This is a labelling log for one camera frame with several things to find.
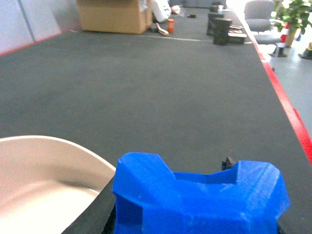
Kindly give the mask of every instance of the wall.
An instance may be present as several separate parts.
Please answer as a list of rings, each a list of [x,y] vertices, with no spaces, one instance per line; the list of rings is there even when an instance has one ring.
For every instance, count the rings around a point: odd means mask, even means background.
[[[76,0],[0,0],[0,54],[78,27]]]

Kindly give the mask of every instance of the office chair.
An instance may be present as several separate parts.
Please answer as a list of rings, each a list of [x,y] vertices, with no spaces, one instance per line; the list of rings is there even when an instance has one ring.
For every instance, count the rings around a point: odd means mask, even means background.
[[[280,35],[259,34],[259,32],[270,31],[272,29],[271,13],[274,11],[275,2],[273,0],[251,0],[246,3],[244,13],[245,21],[254,35],[258,44],[276,44],[280,42]]]
[[[245,20],[253,32],[265,32],[271,30],[271,12],[274,11],[273,0],[251,0],[246,3],[244,13]]]

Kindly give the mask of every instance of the floor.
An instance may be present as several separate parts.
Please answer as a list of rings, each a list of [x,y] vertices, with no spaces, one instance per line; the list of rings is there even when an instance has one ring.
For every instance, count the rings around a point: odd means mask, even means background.
[[[227,6],[238,14],[243,12],[247,0],[227,0]],[[290,99],[293,107],[299,112],[309,135],[312,136],[312,60],[302,59],[298,54],[303,53],[312,38],[312,28],[307,27],[300,41],[294,41],[291,48],[286,48],[286,58],[272,58],[269,53],[275,45],[259,45],[260,52],[275,69],[275,74]]]

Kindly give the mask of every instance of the blue 3d-printed part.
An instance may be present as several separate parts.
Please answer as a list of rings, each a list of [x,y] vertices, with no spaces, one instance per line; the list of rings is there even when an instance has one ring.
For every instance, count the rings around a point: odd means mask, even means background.
[[[275,234],[290,206],[272,164],[239,161],[211,175],[172,172],[159,155],[118,161],[114,234]]]

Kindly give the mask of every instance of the gray chair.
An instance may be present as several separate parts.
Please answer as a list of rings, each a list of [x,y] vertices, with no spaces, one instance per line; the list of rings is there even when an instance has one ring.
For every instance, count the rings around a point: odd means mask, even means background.
[[[274,11],[273,0],[251,0],[246,3],[244,13],[246,23],[253,32],[271,30],[271,12]]]

